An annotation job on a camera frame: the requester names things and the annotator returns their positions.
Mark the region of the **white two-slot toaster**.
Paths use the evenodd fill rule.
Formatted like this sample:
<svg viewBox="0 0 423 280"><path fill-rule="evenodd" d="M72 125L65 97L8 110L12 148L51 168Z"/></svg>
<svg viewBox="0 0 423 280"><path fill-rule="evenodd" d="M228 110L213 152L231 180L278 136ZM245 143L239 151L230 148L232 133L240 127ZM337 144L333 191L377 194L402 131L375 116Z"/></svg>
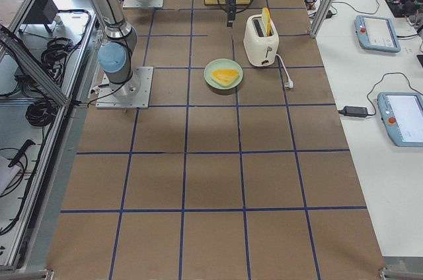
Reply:
<svg viewBox="0 0 423 280"><path fill-rule="evenodd" d="M275 61L279 36L272 20L270 28L270 35L266 36L260 15L252 15L247 19L243 44L247 58L253 66L269 66Z"/></svg>

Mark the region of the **bread slice in toaster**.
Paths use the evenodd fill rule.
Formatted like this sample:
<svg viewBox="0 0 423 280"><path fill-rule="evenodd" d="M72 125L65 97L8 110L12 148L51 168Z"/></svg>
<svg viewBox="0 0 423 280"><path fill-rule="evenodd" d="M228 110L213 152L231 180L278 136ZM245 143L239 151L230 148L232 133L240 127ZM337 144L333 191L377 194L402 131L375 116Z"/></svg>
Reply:
<svg viewBox="0 0 423 280"><path fill-rule="evenodd" d="M262 15L261 15L265 36L272 35L272 23L271 23L271 16L270 11L267 7L262 8Z"/></svg>

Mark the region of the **light green plate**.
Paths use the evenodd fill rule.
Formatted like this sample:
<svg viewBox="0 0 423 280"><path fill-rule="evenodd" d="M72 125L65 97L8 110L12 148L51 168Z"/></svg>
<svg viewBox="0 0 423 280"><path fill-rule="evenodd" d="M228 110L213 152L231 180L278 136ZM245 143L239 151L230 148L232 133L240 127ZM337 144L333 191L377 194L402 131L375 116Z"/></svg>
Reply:
<svg viewBox="0 0 423 280"><path fill-rule="evenodd" d="M243 79L241 66L230 59L215 59L204 69L204 78L209 86L227 90L236 87Z"/></svg>

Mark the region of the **triangular orange bread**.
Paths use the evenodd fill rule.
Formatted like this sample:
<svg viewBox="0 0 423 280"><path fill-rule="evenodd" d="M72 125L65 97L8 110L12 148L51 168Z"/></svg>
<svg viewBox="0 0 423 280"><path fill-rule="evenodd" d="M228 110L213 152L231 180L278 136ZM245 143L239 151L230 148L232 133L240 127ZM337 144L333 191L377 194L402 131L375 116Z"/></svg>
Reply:
<svg viewBox="0 0 423 280"><path fill-rule="evenodd" d="M223 87L232 84L238 76L239 72L236 69L216 69L211 72L211 79Z"/></svg>

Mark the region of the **far blue teach pendant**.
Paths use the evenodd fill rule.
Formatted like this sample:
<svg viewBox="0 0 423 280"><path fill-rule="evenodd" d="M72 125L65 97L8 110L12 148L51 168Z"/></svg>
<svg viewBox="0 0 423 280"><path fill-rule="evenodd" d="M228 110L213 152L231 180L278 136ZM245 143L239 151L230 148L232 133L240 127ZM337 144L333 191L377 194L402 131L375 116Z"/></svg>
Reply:
<svg viewBox="0 0 423 280"><path fill-rule="evenodd" d="M391 19L358 15L354 26L358 42L363 49L400 52L401 47Z"/></svg>

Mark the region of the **blue teach pendant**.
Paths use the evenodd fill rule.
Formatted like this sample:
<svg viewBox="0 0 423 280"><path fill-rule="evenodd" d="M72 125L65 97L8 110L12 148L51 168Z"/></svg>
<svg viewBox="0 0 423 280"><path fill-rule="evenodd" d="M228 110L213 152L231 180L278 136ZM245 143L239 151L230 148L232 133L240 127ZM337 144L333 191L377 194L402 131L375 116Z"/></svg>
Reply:
<svg viewBox="0 0 423 280"><path fill-rule="evenodd" d="M422 147L422 97L417 92L381 92L377 105L396 146Z"/></svg>
<svg viewBox="0 0 423 280"><path fill-rule="evenodd" d="M358 42L363 49L400 52L401 47L391 19L358 15L354 26Z"/></svg>

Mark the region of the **black power adapter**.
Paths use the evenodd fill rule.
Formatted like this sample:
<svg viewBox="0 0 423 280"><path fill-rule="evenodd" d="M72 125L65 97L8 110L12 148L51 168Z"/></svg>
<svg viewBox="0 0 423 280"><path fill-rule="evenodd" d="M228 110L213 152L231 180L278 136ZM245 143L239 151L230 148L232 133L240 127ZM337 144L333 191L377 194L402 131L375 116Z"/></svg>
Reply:
<svg viewBox="0 0 423 280"><path fill-rule="evenodd" d="M366 118L369 116L367 108L362 106L345 106L338 113L343 116L355 118Z"/></svg>

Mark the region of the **near blue teach pendant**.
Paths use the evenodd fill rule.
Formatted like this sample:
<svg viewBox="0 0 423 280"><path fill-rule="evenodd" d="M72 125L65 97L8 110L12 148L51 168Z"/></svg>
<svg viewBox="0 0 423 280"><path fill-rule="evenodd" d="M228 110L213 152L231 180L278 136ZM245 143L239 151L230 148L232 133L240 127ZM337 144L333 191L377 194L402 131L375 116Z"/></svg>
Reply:
<svg viewBox="0 0 423 280"><path fill-rule="evenodd" d="M381 92L377 105L396 146L422 147L422 97L417 92Z"/></svg>

